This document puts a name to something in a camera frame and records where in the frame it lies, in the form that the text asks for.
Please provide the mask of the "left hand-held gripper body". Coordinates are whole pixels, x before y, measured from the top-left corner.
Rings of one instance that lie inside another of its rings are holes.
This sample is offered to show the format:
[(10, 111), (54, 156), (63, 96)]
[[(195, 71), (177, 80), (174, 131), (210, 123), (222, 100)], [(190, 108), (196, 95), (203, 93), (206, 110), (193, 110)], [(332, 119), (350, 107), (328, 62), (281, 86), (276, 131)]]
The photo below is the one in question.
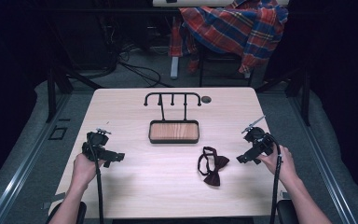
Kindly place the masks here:
[(108, 134), (110, 134), (110, 132), (100, 128), (96, 129), (96, 133), (87, 133), (87, 140), (82, 145), (82, 153), (90, 161), (106, 161), (105, 154), (109, 152), (109, 150), (106, 150), (104, 146), (109, 140)]

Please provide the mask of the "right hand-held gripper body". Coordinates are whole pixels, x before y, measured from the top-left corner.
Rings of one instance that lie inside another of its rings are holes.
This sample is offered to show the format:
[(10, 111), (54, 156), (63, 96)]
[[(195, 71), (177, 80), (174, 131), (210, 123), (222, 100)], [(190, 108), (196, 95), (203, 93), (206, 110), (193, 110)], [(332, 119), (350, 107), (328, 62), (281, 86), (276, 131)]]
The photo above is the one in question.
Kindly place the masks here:
[(256, 124), (264, 117), (265, 115), (250, 123), (242, 131), (242, 133), (245, 133), (244, 139), (248, 143), (251, 143), (251, 148), (253, 148), (257, 152), (257, 157), (261, 154), (270, 155), (273, 152), (272, 147), (279, 146), (277, 140), (270, 133), (266, 133), (262, 128), (256, 127)]

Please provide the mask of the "person's left hand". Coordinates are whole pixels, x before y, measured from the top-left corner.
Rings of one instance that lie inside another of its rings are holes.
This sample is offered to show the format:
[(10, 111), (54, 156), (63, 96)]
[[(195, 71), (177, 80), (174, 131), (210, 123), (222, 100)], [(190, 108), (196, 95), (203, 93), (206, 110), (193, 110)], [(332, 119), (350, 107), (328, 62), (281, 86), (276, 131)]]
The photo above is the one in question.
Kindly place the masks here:
[(97, 167), (100, 167), (102, 164), (103, 160), (99, 160), (97, 163), (94, 163), (84, 154), (78, 154), (74, 160), (71, 186), (78, 189), (86, 189), (89, 182), (96, 176)]

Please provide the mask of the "person's right hand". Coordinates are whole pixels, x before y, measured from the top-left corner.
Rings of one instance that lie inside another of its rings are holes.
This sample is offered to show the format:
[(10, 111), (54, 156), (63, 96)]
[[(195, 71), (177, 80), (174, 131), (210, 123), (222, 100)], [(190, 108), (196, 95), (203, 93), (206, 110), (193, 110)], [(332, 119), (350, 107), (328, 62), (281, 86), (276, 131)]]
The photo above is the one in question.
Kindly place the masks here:
[(298, 175), (290, 150), (282, 145), (278, 147), (273, 146), (272, 149), (273, 152), (270, 155), (266, 156), (261, 154), (257, 158), (261, 160), (273, 174), (276, 173), (278, 160), (281, 160), (279, 179), (285, 186), (291, 184), (298, 179)]

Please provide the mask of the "dark red bow tie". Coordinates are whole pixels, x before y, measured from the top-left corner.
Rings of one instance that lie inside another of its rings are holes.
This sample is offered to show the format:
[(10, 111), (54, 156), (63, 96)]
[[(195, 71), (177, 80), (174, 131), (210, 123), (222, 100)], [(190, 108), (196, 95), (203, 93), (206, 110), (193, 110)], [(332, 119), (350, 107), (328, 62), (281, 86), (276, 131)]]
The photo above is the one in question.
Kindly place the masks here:
[(198, 171), (204, 176), (204, 182), (213, 187), (221, 185), (219, 171), (229, 163), (229, 159), (220, 156), (213, 147), (204, 147), (198, 158)]

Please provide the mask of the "black rack with wooden base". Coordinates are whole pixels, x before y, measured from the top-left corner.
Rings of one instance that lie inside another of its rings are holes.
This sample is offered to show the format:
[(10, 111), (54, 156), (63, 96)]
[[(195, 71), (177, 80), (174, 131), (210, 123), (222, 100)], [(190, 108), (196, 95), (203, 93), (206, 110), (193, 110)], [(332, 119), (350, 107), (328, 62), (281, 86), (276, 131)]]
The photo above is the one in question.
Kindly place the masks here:
[[(151, 144), (197, 144), (200, 139), (200, 124), (195, 119), (187, 118), (188, 97), (195, 96), (197, 106), (201, 106), (201, 97), (195, 92), (149, 92), (144, 99), (144, 106), (148, 106), (151, 96), (157, 96), (157, 105), (160, 110), (161, 119), (151, 120), (148, 129), (148, 138)], [(183, 118), (166, 119), (164, 97), (170, 97), (170, 106), (175, 106), (177, 97), (183, 99)]]

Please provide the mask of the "black metal stand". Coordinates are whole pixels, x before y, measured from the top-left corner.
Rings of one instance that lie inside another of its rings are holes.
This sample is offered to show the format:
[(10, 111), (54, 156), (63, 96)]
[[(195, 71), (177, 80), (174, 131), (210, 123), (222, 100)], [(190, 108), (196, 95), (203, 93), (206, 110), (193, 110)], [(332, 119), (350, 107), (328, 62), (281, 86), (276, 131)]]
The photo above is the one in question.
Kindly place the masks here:
[(56, 88), (59, 88), (63, 94), (71, 94), (74, 90), (74, 87), (69, 80), (70, 77), (80, 81), (81, 83), (91, 87), (94, 90), (102, 88), (101, 85), (91, 81), (90, 79), (80, 75), (78, 72), (69, 69), (68, 67), (63, 65), (52, 67), (47, 74), (48, 117), (46, 123), (51, 122), (57, 114)]
[(288, 86), (284, 91), (287, 97), (301, 96), (300, 117), (307, 126), (310, 126), (310, 73), (305, 66), (293, 69), (280, 77), (273, 78), (266, 84), (256, 88), (255, 91), (257, 93), (267, 91), (284, 81), (288, 82)]

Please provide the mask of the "black metal chair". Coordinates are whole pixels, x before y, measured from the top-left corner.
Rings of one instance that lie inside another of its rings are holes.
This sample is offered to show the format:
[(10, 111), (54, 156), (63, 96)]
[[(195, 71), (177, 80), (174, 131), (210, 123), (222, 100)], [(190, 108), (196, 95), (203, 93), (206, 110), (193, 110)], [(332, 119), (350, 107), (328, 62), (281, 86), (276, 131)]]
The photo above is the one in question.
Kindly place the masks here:
[(240, 73), (241, 57), (233, 53), (216, 53), (206, 47), (200, 51), (200, 87), (250, 87), (254, 69)]

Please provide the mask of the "red blue plaid shirt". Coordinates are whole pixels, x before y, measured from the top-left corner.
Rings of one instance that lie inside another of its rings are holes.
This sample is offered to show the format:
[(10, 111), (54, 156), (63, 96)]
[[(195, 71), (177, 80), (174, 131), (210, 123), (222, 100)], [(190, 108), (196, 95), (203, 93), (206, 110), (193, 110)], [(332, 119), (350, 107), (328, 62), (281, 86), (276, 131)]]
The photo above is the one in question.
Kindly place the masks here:
[(189, 55), (193, 71), (202, 46), (232, 53), (241, 58), (242, 74), (268, 61), (282, 40), (289, 15), (276, 0), (234, 0), (225, 7), (181, 7), (179, 11), (181, 16), (172, 23), (169, 54)]

